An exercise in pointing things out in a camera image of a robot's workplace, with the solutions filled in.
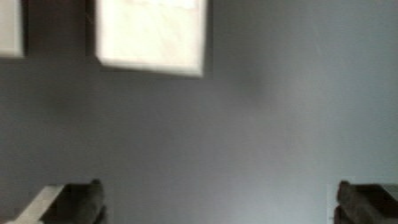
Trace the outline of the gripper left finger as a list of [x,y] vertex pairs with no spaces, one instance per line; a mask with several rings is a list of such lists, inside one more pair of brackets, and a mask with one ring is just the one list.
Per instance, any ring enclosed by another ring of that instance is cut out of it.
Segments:
[[108,224],[101,181],[46,185],[8,224]]

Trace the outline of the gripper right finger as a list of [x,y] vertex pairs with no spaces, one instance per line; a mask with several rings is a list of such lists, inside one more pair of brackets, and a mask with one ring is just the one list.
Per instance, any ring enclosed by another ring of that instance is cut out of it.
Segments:
[[398,224],[398,184],[339,182],[332,224]]

